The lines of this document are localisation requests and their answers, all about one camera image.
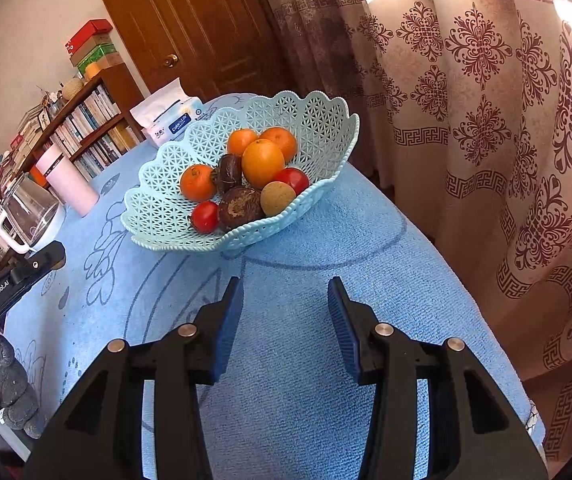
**scalloped basket rim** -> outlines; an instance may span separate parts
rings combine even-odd
[[[330,104],[334,104],[334,103],[338,103],[338,102],[340,104],[342,104],[346,119],[351,119],[353,117],[355,118],[355,128],[354,128],[354,134],[352,136],[351,142],[348,144],[348,147],[346,148],[346,152],[344,153],[344,156],[339,161],[337,169],[335,170],[335,172],[330,177],[324,178],[322,180],[318,180],[312,186],[305,189],[301,194],[299,194],[297,197],[295,197],[295,200],[293,200],[290,204],[288,204],[288,207],[284,211],[282,211],[278,215],[271,216],[269,218],[262,218],[260,220],[255,220],[253,222],[249,222],[248,224],[244,224],[240,227],[232,229],[231,231],[227,232],[226,234],[221,235],[220,238],[218,238],[217,240],[215,240],[211,244],[193,245],[192,246],[192,245],[190,245],[190,242],[188,242],[187,245],[185,246],[183,244],[162,243],[162,242],[151,243],[148,240],[144,240],[144,239],[140,238],[140,234],[133,230],[133,228],[130,225],[130,222],[128,221],[128,217],[130,216],[130,213],[132,211],[132,207],[130,206],[128,199],[131,197],[131,195],[133,193],[135,193],[136,191],[140,191],[140,190],[145,190],[147,193],[151,193],[151,194],[154,194],[157,196],[160,195],[160,193],[157,192],[156,190],[151,189],[146,184],[142,184],[142,181],[143,181],[142,175],[143,175],[143,172],[147,168],[149,168],[155,164],[163,164],[162,157],[168,149],[170,149],[173,146],[180,146],[181,147],[186,142],[188,142],[188,140],[190,139],[190,130],[192,129],[192,127],[194,127],[198,124],[211,123],[220,114],[228,113],[231,111],[233,111],[235,114],[239,114],[240,112],[245,111],[248,108],[248,106],[251,105],[253,102],[258,102],[258,101],[276,102],[279,98],[281,98],[282,96],[285,96],[285,95],[292,96],[299,101],[306,101],[311,96],[320,95],[324,98],[325,101],[329,102]],[[225,246],[229,240],[237,237],[237,235],[242,234],[244,232],[256,230],[256,229],[261,228],[263,226],[269,226],[269,225],[277,224],[277,223],[281,222],[305,198],[310,196],[312,193],[316,192],[318,189],[322,189],[323,187],[330,186],[330,184],[332,184],[335,181],[335,179],[339,176],[339,173],[342,171],[342,168],[344,167],[344,165],[348,161],[348,157],[351,155],[352,150],[354,149],[355,144],[357,143],[357,139],[359,136],[359,129],[360,129],[359,115],[350,114],[350,111],[348,109],[348,103],[346,102],[346,100],[343,97],[334,97],[331,99],[325,93],[323,93],[322,91],[319,91],[319,90],[313,90],[312,92],[307,94],[305,98],[300,98],[295,92],[293,92],[291,90],[283,90],[283,91],[279,92],[278,94],[275,94],[274,97],[254,96],[254,97],[250,98],[247,102],[244,103],[243,108],[233,108],[233,107],[218,108],[218,110],[216,110],[215,113],[213,115],[211,115],[211,117],[209,117],[208,119],[195,121],[195,122],[191,123],[188,126],[188,128],[186,129],[186,133],[185,133],[184,138],[182,140],[169,140],[168,142],[165,142],[157,150],[157,154],[153,160],[147,161],[141,165],[140,170],[138,171],[138,179],[140,181],[140,184],[138,186],[135,186],[135,187],[128,189],[126,191],[126,193],[124,194],[124,205],[126,206],[126,211],[124,211],[120,215],[120,220],[121,220],[124,228],[129,233],[131,233],[131,235],[132,235],[130,238],[131,241],[133,241],[138,246],[144,247],[145,249],[149,249],[151,251],[183,251],[183,252],[195,252],[195,253],[210,253],[210,252],[214,252],[217,250],[225,251],[225,250],[227,250],[226,247],[221,248],[221,249],[220,249],[220,247]],[[313,205],[315,205],[315,203],[317,203],[317,201],[320,198],[321,198],[321,195],[310,206],[312,207]]]

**pink thermos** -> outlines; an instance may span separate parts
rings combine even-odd
[[[99,200],[98,193],[55,144],[37,161],[37,169],[80,216],[86,216]]]

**table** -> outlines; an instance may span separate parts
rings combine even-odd
[[[222,96],[206,115],[238,106]],[[520,418],[531,406],[508,358],[437,250],[352,166],[299,221],[233,253],[158,253],[130,241],[120,222],[124,192],[154,158],[148,142],[96,179],[95,208],[68,210],[58,239],[63,269],[51,272],[10,311],[6,337],[50,416],[111,339],[140,344],[192,320],[218,300],[231,276],[244,282],[244,309],[221,381],[201,387],[200,411],[216,479],[357,478],[374,388],[344,370],[326,303],[340,276],[352,299],[410,337],[466,341]],[[428,401],[419,388],[416,477],[428,460]],[[152,388],[143,413],[144,474],[154,478]],[[541,446],[538,421],[532,439]]]

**tangerine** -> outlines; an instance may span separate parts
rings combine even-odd
[[[228,136],[228,140],[226,142],[226,152],[242,156],[244,154],[244,150],[251,142],[257,140],[257,137],[257,133],[250,128],[235,130]]]
[[[262,189],[285,166],[282,150],[269,139],[254,140],[242,155],[242,173],[257,189]]]
[[[210,174],[212,168],[206,164],[193,164],[186,168],[179,179],[179,189],[188,200],[203,202],[210,200],[217,188]]]
[[[293,160],[293,157],[297,155],[297,139],[286,128],[280,126],[268,128],[259,138],[272,140],[272,142],[277,144],[284,154],[284,161],[286,163]]]

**curtain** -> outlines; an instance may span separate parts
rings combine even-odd
[[[269,0],[351,158],[434,242],[572,455],[572,0]]]

